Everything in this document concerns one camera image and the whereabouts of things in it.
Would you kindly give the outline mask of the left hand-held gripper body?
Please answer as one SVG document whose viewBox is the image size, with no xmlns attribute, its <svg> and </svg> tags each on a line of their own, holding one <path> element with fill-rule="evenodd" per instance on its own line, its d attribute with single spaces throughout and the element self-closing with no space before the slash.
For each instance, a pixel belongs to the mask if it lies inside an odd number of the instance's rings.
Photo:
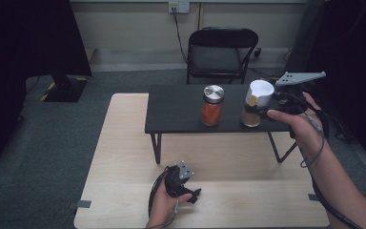
<svg viewBox="0 0 366 229">
<path fill-rule="evenodd" d="M 193 191 L 185 187 L 185 183 L 194 175 L 194 171 L 182 160 L 178 164 L 167 168 L 165 176 L 165 187 L 167 193 L 178 198 L 185 194 L 192 194 Z"/>
</svg>

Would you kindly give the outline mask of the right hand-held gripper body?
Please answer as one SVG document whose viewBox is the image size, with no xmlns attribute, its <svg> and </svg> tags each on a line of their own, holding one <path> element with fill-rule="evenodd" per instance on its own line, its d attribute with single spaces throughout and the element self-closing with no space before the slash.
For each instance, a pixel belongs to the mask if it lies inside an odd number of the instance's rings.
<svg viewBox="0 0 366 229">
<path fill-rule="evenodd" d="M 290 115 L 299 115 L 308 109 L 308 102 L 303 95 L 301 86 L 326 76 L 319 73 L 289 73 L 285 72 L 274 84 L 272 100 L 267 110 L 278 110 Z"/>
</svg>

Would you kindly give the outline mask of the glass jar of brown powder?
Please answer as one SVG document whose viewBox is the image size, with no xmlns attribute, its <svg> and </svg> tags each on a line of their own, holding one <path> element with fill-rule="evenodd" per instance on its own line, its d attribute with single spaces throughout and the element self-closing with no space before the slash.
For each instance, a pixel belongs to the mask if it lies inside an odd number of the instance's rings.
<svg viewBox="0 0 366 229">
<path fill-rule="evenodd" d="M 245 96 L 245 106 L 266 108 L 275 92 L 274 86 L 266 80 L 254 80 L 249 86 Z M 261 122 L 257 115 L 246 115 L 244 107 L 241 114 L 241 121 L 247 127 L 256 127 Z"/>
</svg>

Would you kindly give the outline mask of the black low shelf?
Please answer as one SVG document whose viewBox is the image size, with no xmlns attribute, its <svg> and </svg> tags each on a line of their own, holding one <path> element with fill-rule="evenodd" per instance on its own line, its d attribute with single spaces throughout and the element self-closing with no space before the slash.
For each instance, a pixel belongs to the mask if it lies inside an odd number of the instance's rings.
<svg viewBox="0 0 366 229">
<path fill-rule="evenodd" d="M 242 124 L 240 117 L 248 85 L 226 84 L 222 88 L 225 91 L 222 116 L 216 126 L 209 127 L 201 122 L 205 85 L 150 86 L 145 133 L 151 136 L 156 164 L 161 161 L 163 134 L 267 133 L 278 163 L 282 163 L 295 149 L 294 143 L 281 156 L 275 146 L 273 132 L 288 132 L 290 128 L 285 123 L 264 119 L 255 128 Z"/>
</svg>

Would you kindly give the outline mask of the person's right hand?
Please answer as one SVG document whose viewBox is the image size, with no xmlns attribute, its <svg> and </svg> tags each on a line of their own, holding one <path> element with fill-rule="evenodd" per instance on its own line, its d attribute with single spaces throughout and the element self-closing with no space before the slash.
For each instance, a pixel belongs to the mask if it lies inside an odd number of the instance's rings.
<svg viewBox="0 0 366 229">
<path fill-rule="evenodd" d="M 322 124 L 317 115 L 311 110 L 305 114 L 286 114 L 278 110 L 269 110 L 268 117 L 290 125 L 295 133 L 295 142 L 298 147 L 308 154 L 317 154 L 325 140 L 316 127 Z"/>
</svg>

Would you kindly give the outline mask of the person's left hand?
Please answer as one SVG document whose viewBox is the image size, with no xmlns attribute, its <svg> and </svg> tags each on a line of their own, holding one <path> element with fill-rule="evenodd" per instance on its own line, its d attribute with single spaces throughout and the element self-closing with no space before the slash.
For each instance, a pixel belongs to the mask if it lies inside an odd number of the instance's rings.
<svg viewBox="0 0 366 229">
<path fill-rule="evenodd" d="M 166 191 L 164 181 L 161 181 L 153 198 L 152 210 L 146 227 L 164 227 L 172 218 L 176 203 L 187 202 L 191 197 L 191 194 L 184 194 L 178 198 L 171 197 Z"/>
</svg>

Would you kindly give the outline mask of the glass jar of orange powder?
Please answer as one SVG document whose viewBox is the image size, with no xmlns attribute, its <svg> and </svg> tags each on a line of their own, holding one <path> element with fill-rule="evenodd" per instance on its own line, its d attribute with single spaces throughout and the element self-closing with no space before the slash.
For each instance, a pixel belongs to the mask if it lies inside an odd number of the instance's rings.
<svg viewBox="0 0 366 229">
<path fill-rule="evenodd" d="M 209 85 L 203 91 L 203 106 L 201 110 L 202 123 L 207 126 L 214 126 L 219 123 L 223 101 L 224 90 L 218 85 Z"/>
</svg>

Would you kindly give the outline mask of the black folding chair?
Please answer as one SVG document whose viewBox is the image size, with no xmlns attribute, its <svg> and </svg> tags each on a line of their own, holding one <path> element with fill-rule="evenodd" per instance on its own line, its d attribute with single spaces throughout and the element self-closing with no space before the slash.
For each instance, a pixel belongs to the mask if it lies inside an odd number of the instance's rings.
<svg viewBox="0 0 366 229">
<path fill-rule="evenodd" d="M 258 35 L 246 28 L 207 27 L 189 37 L 187 79 L 225 78 L 243 84 Z"/>
</svg>

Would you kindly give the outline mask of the dark curtain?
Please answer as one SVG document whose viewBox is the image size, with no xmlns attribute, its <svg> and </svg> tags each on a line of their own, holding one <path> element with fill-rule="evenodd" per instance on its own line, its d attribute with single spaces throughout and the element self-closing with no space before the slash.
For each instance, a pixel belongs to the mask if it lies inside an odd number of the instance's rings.
<svg viewBox="0 0 366 229">
<path fill-rule="evenodd" d="M 0 0 L 0 156 L 23 109 L 28 78 L 91 68 L 70 0 Z"/>
<path fill-rule="evenodd" d="M 366 151 L 366 0 L 306 0 L 288 72 L 325 72 L 318 91 Z"/>
</svg>

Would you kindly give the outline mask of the black stand base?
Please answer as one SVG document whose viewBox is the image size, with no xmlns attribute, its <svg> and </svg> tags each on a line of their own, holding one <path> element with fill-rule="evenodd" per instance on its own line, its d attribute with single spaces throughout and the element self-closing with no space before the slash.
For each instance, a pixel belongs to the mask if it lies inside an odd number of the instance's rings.
<svg viewBox="0 0 366 229">
<path fill-rule="evenodd" d="M 84 76 L 67 76 L 62 83 L 51 83 L 42 95 L 41 101 L 76 103 L 88 82 L 89 79 Z"/>
</svg>

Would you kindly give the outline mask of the white wall socket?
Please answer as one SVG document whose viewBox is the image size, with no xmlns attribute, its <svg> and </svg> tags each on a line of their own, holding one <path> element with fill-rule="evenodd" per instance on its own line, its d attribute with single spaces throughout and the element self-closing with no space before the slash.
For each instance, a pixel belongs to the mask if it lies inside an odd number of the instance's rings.
<svg viewBox="0 0 366 229">
<path fill-rule="evenodd" d="M 189 13 L 190 3 L 181 1 L 169 2 L 168 11 L 169 13 Z"/>
</svg>

